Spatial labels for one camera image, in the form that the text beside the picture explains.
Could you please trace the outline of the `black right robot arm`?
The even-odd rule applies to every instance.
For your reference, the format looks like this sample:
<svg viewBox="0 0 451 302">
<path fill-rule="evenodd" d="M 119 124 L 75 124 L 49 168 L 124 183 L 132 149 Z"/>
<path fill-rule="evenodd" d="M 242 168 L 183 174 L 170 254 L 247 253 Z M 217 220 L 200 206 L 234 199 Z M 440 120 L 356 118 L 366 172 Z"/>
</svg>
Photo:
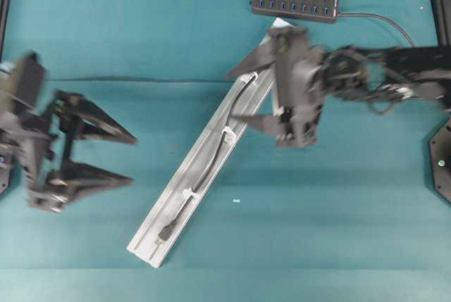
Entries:
<svg viewBox="0 0 451 302">
<path fill-rule="evenodd" d="M 278 146 L 316 143 L 316 130 L 327 96 L 365 103 L 378 115 L 397 103 L 437 101 L 450 111 L 450 48 L 423 46 L 364 49 L 342 46 L 326 51 L 309 43 L 307 30 L 271 28 L 268 41 L 255 48 L 228 74 L 270 70 L 278 111 L 273 115 L 233 118 L 276 138 Z"/>
</svg>

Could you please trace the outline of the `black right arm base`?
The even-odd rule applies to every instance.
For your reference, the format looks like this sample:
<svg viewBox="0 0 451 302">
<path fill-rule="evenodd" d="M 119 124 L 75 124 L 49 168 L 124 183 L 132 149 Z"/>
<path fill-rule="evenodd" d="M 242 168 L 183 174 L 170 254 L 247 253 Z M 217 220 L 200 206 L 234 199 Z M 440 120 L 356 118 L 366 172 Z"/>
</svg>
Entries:
<svg viewBox="0 0 451 302">
<path fill-rule="evenodd" d="M 450 203 L 450 120 L 431 137 L 428 147 L 434 189 Z"/>
</svg>

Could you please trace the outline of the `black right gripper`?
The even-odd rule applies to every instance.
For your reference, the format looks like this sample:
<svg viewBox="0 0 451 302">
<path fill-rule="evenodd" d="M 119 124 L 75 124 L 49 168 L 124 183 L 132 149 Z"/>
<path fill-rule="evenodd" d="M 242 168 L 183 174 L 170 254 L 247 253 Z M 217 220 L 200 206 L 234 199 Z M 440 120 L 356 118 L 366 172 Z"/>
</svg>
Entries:
<svg viewBox="0 0 451 302">
<path fill-rule="evenodd" d="M 269 30 L 267 39 L 228 72 L 228 78 L 256 72 L 274 62 L 279 116 L 231 115 L 251 128 L 276 137 L 279 147 L 305 147 L 316 143 L 316 130 L 325 101 L 317 77 L 324 50 L 312 46 L 306 29 L 281 27 Z"/>
</svg>

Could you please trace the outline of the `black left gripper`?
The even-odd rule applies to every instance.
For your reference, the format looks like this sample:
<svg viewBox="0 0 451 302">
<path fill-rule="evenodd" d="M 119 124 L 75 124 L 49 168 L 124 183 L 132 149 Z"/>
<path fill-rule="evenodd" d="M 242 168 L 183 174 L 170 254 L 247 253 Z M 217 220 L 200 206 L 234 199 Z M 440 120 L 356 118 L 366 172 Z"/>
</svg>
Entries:
<svg viewBox="0 0 451 302">
<path fill-rule="evenodd" d="M 67 205 L 101 191 L 133 183 L 133 178 L 88 165 L 66 161 L 52 170 L 44 187 L 38 185 L 44 159 L 52 160 L 51 144 L 58 138 L 50 133 L 52 116 L 57 115 L 59 129 L 75 140 L 98 139 L 136 144 L 137 138 L 116 122 L 93 101 L 75 92 L 57 90 L 44 112 L 36 115 L 26 110 L 20 115 L 1 111 L 1 154 L 11 154 L 14 167 L 21 164 L 27 178 L 28 203 L 54 213 Z"/>
</svg>

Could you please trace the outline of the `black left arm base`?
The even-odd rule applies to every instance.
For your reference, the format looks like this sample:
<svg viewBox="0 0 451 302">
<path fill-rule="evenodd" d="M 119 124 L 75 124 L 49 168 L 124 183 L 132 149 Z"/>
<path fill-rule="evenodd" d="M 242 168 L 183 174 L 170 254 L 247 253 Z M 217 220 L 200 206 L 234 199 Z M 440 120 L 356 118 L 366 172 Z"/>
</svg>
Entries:
<svg viewBox="0 0 451 302">
<path fill-rule="evenodd" d="M 9 187 L 14 165 L 15 165 L 14 158 L 11 154 L 1 154 L 1 169 L 0 169 L 1 193 L 4 193 Z"/>
</svg>

